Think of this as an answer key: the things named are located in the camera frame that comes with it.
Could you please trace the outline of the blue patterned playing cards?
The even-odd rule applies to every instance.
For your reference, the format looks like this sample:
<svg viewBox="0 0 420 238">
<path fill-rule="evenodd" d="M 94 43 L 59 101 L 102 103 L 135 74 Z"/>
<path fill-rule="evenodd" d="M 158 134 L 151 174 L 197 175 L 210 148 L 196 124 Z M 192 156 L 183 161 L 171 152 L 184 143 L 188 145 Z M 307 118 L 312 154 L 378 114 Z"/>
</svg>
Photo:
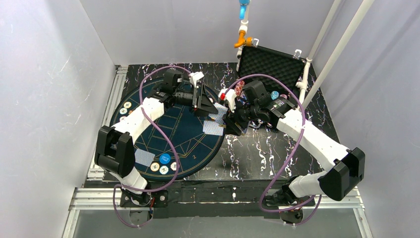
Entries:
<svg viewBox="0 0 420 238">
<path fill-rule="evenodd" d="M 223 125 L 223 116 L 226 115 L 228 108 L 224 105 L 221 105 L 219 103 L 214 103 L 214 106 L 216 107 L 218 113 L 217 114 L 209 114 L 209 117 L 213 119 L 216 123 L 219 125 Z"/>
</svg>

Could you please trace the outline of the dealt cards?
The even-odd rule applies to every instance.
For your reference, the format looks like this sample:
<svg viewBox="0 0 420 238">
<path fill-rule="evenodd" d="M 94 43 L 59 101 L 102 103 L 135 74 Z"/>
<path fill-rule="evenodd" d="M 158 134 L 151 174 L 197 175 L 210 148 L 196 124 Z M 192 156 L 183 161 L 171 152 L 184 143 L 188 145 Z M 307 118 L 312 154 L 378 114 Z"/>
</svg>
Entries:
<svg viewBox="0 0 420 238">
<path fill-rule="evenodd" d="M 135 153 L 135 163 L 140 164 L 142 166 L 149 167 L 155 158 L 155 154 L 142 150 L 142 149 L 136 149 Z"/>
<path fill-rule="evenodd" d="M 207 135 L 223 136 L 224 127 L 220 126 L 215 121 L 204 121 L 203 123 L 203 132 Z"/>
</svg>

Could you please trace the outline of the blue small blind button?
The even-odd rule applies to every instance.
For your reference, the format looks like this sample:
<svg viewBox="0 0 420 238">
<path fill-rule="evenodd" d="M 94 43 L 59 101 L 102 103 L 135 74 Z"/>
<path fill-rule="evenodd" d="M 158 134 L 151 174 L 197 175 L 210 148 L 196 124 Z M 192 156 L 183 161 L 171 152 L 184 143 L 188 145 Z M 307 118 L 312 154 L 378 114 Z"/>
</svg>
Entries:
<svg viewBox="0 0 420 238">
<path fill-rule="evenodd" d="M 171 156 L 167 153 L 163 153 L 159 157 L 159 162 L 163 165 L 168 164 L 171 161 Z"/>
</svg>

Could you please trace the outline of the red white poker chip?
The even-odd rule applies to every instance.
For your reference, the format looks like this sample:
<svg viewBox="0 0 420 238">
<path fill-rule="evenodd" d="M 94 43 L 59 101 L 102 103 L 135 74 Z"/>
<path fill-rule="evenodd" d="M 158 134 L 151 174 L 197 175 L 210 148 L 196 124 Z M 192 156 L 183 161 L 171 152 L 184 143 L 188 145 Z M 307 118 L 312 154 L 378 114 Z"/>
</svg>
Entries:
<svg viewBox="0 0 420 238">
<path fill-rule="evenodd" d="M 171 163 L 170 168 L 171 168 L 173 171 L 176 171 L 176 170 L 177 170 L 177 163 L 176 163 L 176 162 Z"/>
</svg>

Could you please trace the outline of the orange chip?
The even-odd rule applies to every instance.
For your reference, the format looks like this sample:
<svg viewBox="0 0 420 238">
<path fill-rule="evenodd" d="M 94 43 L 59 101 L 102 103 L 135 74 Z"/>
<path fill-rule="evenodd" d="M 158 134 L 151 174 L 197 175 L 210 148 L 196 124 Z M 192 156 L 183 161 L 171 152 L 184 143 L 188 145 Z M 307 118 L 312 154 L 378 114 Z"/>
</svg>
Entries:
<svg viewBox="0 0 420 238">
<path fill-rule="evenodd" d="M 159 169 L 160 169 L 160 164 L 159 164 L 159 163 L 157 163 L 157 162 L 153 162 L 153 163 L 150 165 L 150 170 L 151 170 L 152 172 L 157 172 L 157 171 L 159 171 Z"/>
</svg>

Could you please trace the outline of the light blue poker chip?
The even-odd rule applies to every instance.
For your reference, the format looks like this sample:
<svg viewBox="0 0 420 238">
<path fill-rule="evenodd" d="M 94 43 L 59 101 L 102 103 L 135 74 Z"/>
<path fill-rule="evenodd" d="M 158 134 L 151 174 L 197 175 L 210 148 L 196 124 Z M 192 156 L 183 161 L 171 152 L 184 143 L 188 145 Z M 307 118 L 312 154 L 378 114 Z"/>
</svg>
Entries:
<svg viewBox="0 0 420 238">
<path fill-rule="evenodd" d="M 166 175 L 168 172 L 169 172 L 168 166 L 161 166 L 160 169 L 159 169 L 159 173 L 161 175 Z"/>
</svg>

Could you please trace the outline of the playing card deck box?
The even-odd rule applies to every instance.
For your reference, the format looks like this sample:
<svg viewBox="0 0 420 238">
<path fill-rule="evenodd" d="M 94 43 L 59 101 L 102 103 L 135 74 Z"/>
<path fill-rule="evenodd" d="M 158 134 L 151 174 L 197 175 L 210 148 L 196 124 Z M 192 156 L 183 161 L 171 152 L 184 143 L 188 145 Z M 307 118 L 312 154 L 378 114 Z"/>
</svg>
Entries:
<svg viewBox="0 0 420 238">
<path fill-rule="evenodd" d="M 247 133 L 247 130 L 248 130 L 248 126 L 242 126 L 241 124 L 238 124 L 238 123 L 235 122 L 232 125 L 232 128 L 231 128 L 232 133 L 231 134 L 236 135 L 236 136 L 242 136 L 242 135 L 245 135 Z"/>
</svg>

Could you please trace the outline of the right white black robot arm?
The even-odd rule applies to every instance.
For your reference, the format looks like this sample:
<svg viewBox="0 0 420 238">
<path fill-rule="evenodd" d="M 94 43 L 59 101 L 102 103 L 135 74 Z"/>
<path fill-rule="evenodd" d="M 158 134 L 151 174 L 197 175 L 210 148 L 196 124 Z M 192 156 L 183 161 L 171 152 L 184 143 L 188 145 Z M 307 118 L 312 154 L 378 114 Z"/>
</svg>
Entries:
<svg viewBox="0 0 420 238">
<path fill-rule="evenodd" d="M 240 135 L 252 120 L 268 122 L 291 137 L 321 165 L 322 172 L 290 178 L 282 189 L 265 200 L 292 204 L 299 198 L 325 195 L 341 201 L 363 178 L 365 154 L 359 149 L 350 150 L 314 126 L 297 104 L 284 96 L 273 96 L 262 82 L 253 81 L 242 89 L 245 99 L 235 89 L 222 89 L 219 99 L 228 106 L 223 116 L 226 127 Z"/>
</svg>

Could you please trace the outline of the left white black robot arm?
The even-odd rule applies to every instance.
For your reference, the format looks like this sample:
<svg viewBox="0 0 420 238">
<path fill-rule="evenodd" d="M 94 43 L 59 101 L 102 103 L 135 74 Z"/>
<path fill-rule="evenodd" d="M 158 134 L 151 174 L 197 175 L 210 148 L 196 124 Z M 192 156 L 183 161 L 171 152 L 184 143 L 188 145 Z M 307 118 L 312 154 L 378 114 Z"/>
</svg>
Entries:
<svg viewBox="0 0 420 238">
<path fill-rule="evenodd" d="M 163 82 L 157 84 L 146 97 L 139 88 L 139 106 L 126 119 L 112 126 L 102 126 L 98 132 L 94 162 L 120 182 L 118 187 L 134 194 L 157 192 L 167 188 L 178 177 L 180 159 L 169 137 L 155 123 L 175 104 L 189 106 L 195 116 L 217 114 L 218 110 L 205 92 L 204 74 L 190 72 L 180 66 L 166 66 Z M 164 186 L 147 189 L 148 181 L 135 168 L 134 144 L 149 127 L 154 127 L 169 144 L 176 162 L 172 179 Z"/>
</svg>

